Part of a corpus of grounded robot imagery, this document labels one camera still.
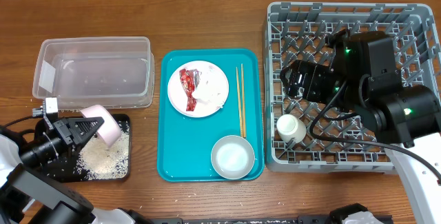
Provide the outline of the pink bowl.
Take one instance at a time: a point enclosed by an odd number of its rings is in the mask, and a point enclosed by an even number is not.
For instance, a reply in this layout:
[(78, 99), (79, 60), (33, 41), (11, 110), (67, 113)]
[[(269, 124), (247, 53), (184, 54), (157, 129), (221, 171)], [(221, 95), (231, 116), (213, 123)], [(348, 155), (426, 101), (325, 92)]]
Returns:
[(107, 148), (112, 147), (121, 137), (121, 129), (112, 115), (102, 106), (93, 105), (80, 111), (83, 117), (102, 117), (103, 125), (98, 129), (97, 136), (106, 144)]

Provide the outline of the white cup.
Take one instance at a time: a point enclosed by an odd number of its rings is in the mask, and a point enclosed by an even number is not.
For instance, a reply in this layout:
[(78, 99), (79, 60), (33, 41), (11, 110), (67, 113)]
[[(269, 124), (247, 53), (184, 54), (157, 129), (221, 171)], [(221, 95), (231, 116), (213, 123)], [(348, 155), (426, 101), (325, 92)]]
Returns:
[(276, 129), (280, 138), (286, 143), (292, 139), (295, 143), (299, 143), (307, 133), (305, 124), (292, 114), (280, 116), (276, 122)]

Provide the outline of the large white plate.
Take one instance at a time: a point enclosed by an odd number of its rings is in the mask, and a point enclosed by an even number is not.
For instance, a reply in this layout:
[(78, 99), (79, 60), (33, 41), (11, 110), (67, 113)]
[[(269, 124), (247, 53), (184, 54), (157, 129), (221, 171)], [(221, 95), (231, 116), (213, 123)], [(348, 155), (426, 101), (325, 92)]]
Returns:
[(223, 108), (229, 94), (225, 73), (208, 61), (190, 61), (176, 69), (167, 83), (173, 108), (193, 118), (203, 118)]

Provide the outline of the white napkin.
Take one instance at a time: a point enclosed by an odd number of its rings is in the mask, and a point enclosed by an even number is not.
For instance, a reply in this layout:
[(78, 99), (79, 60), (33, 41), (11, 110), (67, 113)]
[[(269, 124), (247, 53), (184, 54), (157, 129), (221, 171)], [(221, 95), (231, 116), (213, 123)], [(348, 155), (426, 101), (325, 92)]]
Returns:
[(199, 84), (192, 96), (202, 103), (221, 108), (227, 96), (227, 83), (220, 72), (201, 72)]

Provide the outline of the grey bowl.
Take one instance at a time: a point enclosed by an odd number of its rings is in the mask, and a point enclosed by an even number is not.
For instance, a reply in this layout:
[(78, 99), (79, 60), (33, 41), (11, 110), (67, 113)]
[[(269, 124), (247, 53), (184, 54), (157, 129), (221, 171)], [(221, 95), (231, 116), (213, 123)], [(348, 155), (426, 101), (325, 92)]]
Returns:
[(252, 145), (243, 137), (224, 136), (211, 151), (211, 163), (215, 172), (228, 180), (238, 180), (247, 176), (255, 161)]

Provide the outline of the red snack wrapper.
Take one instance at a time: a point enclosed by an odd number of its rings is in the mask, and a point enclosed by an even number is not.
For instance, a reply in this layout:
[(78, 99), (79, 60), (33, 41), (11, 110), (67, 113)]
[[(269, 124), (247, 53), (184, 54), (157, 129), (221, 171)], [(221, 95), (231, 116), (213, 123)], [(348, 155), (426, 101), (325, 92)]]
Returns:
[(196, 107), (197, 100), (192, 96), (192, 93), (195, 91), (197, 85), (199, 84), (200, 72), (196, 69), (187, 70), (184, 68), (179, 71), (179, 77), (184, 92), (187, 95), (186, 110), (193, 112)]

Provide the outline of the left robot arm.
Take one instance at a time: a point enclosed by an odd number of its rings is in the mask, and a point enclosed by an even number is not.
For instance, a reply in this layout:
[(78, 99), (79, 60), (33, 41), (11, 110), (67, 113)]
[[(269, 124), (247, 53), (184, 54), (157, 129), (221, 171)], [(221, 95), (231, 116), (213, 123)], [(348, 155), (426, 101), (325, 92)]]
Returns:
[(22, 132), (1, 126), (1, 222), (19, 223), (25, 208), (36, 200), (41, 209), (32, 223), (147, 223), (134, 210), (101, 210), (78, 192), (42, 175), (43, 164), (85, 145), (105, 123), (101, 117), (62, 118), (48, 121), (48, 129), (27, 143)]

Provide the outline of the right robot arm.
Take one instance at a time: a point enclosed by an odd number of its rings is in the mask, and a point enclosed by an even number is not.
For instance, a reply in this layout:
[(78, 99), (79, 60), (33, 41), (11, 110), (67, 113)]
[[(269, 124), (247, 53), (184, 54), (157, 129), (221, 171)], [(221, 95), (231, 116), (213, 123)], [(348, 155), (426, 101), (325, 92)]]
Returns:
[(359, 116), (375, 141), (351, 144), (381, 147), (405, 188), (418, 223), (440, 222), (440, 101), (424, 85), (405, 87), (397, 68), (393, 37), (383, 31), (351, 34), (342, 30), (326, 38), (335, 51), (329, 65), (303, 60), (288, 62), (280, 71), (285, 94), (322, 103), (309, 126), (321, 141), (342, 138), (314, 132), (331, 108), (347, 118)]

